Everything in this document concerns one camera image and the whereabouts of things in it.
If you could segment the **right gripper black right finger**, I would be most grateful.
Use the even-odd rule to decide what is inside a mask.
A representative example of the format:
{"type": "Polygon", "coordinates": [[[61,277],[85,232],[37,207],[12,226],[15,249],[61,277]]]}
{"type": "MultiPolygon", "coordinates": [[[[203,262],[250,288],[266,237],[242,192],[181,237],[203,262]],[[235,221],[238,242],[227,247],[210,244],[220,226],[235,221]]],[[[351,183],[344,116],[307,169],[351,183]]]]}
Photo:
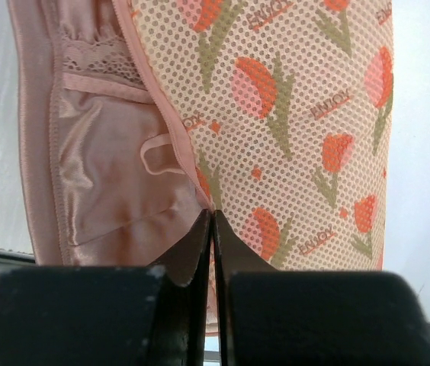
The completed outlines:
{"type": "Polygon", "coordinates": [[[213,216],[224,365],[430,365],[411,287],[384,271],[279,271],[213,216]]]}

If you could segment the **peach floral laundry bag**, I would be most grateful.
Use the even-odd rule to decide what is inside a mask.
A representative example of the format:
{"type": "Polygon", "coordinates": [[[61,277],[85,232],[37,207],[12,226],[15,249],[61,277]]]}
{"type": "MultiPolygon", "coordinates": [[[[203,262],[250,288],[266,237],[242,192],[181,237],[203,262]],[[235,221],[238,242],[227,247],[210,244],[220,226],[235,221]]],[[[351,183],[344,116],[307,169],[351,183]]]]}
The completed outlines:
{"type": "Polygon", "coordinates": [[[197,190],[278,270],[380,270],[389,1],[116,1],[197,190]]]}

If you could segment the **pink satin lace bra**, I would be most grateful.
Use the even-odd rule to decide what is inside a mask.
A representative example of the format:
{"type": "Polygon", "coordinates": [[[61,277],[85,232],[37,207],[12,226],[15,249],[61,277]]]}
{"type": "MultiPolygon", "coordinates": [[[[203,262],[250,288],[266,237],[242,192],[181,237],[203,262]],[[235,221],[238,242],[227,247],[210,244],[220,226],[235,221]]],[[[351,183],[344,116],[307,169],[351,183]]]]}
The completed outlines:
{"type": "Polygon", "coordinates": [[[12,1],[21,179],[39,265],[148,265],[204,208],[111,1],[12,1]]]}

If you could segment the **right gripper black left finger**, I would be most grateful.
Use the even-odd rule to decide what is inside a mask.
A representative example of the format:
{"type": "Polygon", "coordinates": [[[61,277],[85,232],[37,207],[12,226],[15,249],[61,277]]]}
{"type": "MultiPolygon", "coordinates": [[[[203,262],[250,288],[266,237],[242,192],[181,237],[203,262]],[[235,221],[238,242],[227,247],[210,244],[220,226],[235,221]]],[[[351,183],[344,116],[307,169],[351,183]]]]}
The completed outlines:
{"type": "Polygon", "coordinates": [[[0,365],[200,365],[210,213],[145,267],[0,273],[0,365]]]}

